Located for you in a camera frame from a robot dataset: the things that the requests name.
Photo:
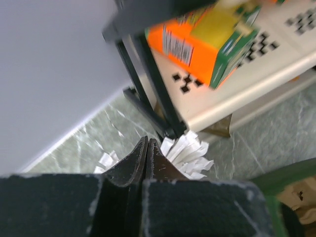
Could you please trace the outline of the black plastic cup lid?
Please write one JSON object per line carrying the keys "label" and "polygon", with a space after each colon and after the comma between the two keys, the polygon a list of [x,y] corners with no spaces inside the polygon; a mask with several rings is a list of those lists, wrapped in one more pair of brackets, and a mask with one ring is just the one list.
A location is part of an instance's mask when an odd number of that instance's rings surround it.
{"label": "black plastic cup lid", "polygon": [[281,203],[283,222],[289,237],[305,237],[303,225],[300,223],[297,214],[287,205]]}

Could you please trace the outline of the green paper gift bag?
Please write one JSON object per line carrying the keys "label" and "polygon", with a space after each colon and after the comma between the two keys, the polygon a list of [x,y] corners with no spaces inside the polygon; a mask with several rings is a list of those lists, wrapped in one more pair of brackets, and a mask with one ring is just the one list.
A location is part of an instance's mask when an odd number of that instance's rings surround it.
{"label": "green paper gift bag", "polygon": [[[277,195],[287,185],[311,176],[316,176],[315,158],[300,161],[251,179],[251,182],[260,189],[264,198],[264,212],[258,215],[257,221],[251,222],[257,237],[288,237],[281,213],[282,202],[278,200]],[[303,228],[306,237],[316,235],[316,222],[303,225]]]}

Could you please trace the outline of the brown two-cup carrier tray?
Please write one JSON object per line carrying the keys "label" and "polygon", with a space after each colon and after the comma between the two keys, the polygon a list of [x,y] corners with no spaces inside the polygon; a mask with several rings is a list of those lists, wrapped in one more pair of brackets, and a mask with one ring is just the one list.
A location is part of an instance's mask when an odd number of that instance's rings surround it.
{"label": "brown two-cup carrier tray", "polygon": [[316,221],[315,176],[287,185],[277,198],[296,212],[302,225]]}

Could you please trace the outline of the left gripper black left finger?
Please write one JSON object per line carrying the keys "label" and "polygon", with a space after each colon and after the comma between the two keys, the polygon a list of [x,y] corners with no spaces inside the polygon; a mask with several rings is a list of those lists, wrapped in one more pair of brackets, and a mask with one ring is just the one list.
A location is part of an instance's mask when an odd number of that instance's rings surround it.
{"label": "left gripper black left finger", "polygon": [[102,174],[0,178],[3,237],[136,237],[148,137]]}

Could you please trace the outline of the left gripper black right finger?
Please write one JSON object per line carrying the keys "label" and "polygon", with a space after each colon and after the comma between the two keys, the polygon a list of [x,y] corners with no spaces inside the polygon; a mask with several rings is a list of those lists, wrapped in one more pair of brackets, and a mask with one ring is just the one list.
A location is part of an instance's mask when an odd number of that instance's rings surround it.
{"label": "left gripper black right finger", "polygon": [[179,179],[155,139],[142,187],[145,237],[272,237],[264,195],[248,181]]}

